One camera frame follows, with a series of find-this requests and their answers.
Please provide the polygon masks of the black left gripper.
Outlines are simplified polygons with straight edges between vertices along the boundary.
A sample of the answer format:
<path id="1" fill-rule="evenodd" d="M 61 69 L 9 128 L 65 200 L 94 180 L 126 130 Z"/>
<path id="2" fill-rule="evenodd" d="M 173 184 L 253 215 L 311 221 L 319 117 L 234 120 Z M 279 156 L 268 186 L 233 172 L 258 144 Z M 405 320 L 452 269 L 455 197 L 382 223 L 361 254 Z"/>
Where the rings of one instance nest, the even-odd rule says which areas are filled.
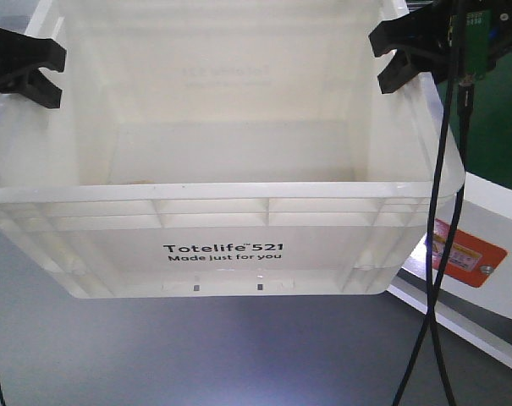
<path id="1" fill-rule="evenodd" d="M 42 107 L 59 109 L 63 91 L 41 71 L 33 69 L 62 73 L 65 60 L 66 50 L 53 39 L 34 38 L 0 28 L 0 93 L 18 94 Z M 6 83 L 5 77 L 11 76 L 17 77 Z"/>

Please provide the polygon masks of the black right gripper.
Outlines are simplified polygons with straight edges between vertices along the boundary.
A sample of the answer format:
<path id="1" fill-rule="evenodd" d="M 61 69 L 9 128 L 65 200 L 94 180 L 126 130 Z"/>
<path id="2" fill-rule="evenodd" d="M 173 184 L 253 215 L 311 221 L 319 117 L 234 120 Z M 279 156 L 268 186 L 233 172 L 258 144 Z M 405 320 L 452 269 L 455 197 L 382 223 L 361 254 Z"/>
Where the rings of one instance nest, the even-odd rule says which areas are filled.
<path id="1" fill-rule="evenodd" d="M 397 50 L 377 77 L 383 94 L 394 93 L 420 73 L 432 71 L 438 85 L 448 79 L 447 68 L 433 68 L 451 46 L 452 4 L 432 1 L 425 8 L 380 22 L 369 34 L 375 57 Z M 466 1 L 466 6 L 459 77 L 482 80 L 500 58 L 512 52 L 512 1 Z"/>

